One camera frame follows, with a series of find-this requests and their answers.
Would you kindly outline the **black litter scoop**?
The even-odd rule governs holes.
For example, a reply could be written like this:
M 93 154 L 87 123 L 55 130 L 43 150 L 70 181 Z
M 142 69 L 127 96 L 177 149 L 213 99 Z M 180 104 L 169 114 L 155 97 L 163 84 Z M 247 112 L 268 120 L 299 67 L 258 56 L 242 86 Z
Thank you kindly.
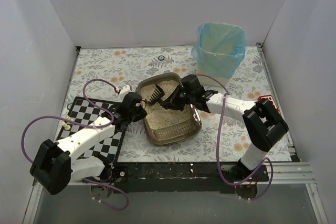
M 163 99 L 163 97 L 165 96 L 165 91 L 158 85 L 155 85 L 154 91 L 150 96 L 150 99 L 146 102 L 147 105 L 149 106 L 154 106 L 156 103 L 158 103 L 160 105 L 160 99 L 165 100 L 168 97 L 166 97 L 165 99 Z

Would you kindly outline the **brown plastic litter box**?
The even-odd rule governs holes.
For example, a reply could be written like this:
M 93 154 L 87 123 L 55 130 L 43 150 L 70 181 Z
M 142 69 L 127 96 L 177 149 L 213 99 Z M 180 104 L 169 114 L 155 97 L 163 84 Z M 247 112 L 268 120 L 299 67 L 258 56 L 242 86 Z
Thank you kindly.
M 179 75 L 164 73 L 140 82 L 136 92 L 143 99 L 150 100 L 155 86 L 158 85 L 165 92 L 163 98 L 167 98 L 180 83 Z M 197 135 L 202 128 L 199 113 L 192 105 L 186 105 L 183 111 L 175 111 L 166 110 L 156 103 L 152 106 L 146 105 L 145 110 L 145 133 L 149 142 L 157 146 L 183 141 Z

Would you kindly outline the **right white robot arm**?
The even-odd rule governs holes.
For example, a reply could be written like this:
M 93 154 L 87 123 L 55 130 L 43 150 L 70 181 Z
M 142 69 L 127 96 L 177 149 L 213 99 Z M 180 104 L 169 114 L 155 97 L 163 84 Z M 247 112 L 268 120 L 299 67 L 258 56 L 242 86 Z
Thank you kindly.
M 165 109 L 182 111 L 186 105 L 193 105 L 200 111 L 219 114 L 221 120 L 227 116 L 244 123 L 251 144 L 237 164 L 227 171 L 235 180 L 245 182 L 253 177 L 268 152 L 289 131 L 277 107 L 267 97 L 256 102 L 234 99 L 227 93 L 205 90 L 192 74 L 184 77 L 165 100 L 162 99 L 165 92 L 159 85 L 155 86 L 155 93 L 158 97 L 153 97 L 153 102 Z

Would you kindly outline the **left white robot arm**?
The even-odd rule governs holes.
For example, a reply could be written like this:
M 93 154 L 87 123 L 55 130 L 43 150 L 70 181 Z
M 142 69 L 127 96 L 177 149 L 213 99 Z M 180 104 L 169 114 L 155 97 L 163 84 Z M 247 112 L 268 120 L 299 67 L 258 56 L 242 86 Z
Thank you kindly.
M 93 177 L 101 182 L 112 177 L 113 161 L 94 151 L 87 158 L 81 155 L 114 136 L 120 139 L 132 122 L 146 117 L 141 105 L 142 97 L 134 92 L 127 93 L 122 102 L 112 104 L 107 112 L 78 132 L 56 142 L 45 140 L 39 147 L 30 174 L 51 195 L 58 194 L 76 180 Z

